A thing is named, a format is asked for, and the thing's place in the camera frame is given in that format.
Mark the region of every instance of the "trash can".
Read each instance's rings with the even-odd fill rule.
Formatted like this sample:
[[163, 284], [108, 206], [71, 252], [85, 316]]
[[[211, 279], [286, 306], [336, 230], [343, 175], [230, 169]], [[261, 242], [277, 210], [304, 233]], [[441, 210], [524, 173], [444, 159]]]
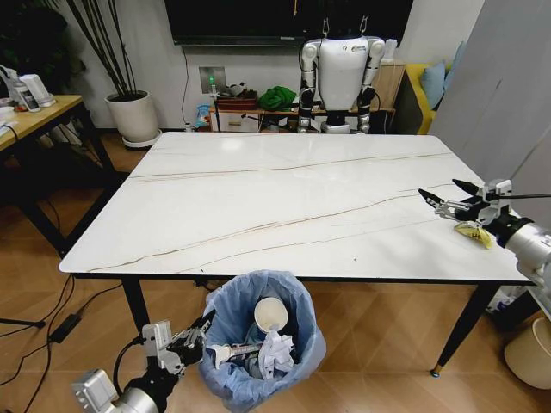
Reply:
[[524, 383], [551, 389], [551, 323], [538, 318], [505, 347], [505, 361]]
[[[285, 329], [294, 331], [294, 367], [284, 377], [269, 380], [255, 379], [231, 362], [222, 363], [217, 370], [207, 346], [243, 343], [254, 323], [255, 306], [266, 297], [277, 297], [288, 310]], [[233, 412], [251, 410], [276, 392], [308, 378], [325, 357], [325, 340], [316, 324], [312, 298], [289, 272], [264, 270], [235, 277], [207, 296], [205, 314], [212, 309], [216, 316], [207, 332], [199, 371], [210, 391]]]

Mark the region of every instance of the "white plant pot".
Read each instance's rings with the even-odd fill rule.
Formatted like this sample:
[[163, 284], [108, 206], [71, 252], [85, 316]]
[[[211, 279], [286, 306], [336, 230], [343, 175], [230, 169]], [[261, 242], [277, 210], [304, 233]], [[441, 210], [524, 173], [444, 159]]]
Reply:
[[115, 93], [107, 96], [105, 102], [125, 145], [131, 147], [153, 145], [160, 136], [153, 100], [149, 92], [138, 90], [137, 94], [142, 97], [134, 101], [118, 102], [119, 95]]

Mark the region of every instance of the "crumpled yellow object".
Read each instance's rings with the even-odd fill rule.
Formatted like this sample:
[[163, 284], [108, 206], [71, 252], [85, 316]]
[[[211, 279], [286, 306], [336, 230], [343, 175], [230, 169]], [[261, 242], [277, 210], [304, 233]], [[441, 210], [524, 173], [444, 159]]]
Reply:
[[465, 237], [480, 242], [487, 249], [490, 249], [493, 245], [493, 238], [490, 232], [473, 222], [460, 222], [455, 226], [455, 230]]

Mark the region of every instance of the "wall outlet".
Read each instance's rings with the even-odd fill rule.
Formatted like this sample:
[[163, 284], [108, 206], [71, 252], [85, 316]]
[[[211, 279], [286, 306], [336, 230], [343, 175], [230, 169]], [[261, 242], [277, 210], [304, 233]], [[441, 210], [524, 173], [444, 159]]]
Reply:
[[201, 78], [201, 90], [203, 93], [210, 93], [210, 77], [214, 77], [216, 90], [220, 93], [226, 90], [226, 71], [224, 67], [199, 67]]

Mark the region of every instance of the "potted plant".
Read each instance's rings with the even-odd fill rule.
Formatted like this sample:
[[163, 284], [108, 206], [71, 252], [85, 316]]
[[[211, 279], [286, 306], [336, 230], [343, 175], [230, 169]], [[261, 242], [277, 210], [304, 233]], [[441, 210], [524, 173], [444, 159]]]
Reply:
[[[116, 89], [116, 93], [107, 96], [105, 102], [124, 145], [131, 148], [153, 145], [161, 134], [157, 115], [149, 92], [136, 89], [115, 0], [105, 0], [112, 23], [110, 30], [102, 14], [105, 7], [100, 7], [98, 0], [66, 1]], [[112, 34], [115, 34], [115, 41], [112, 41]]]

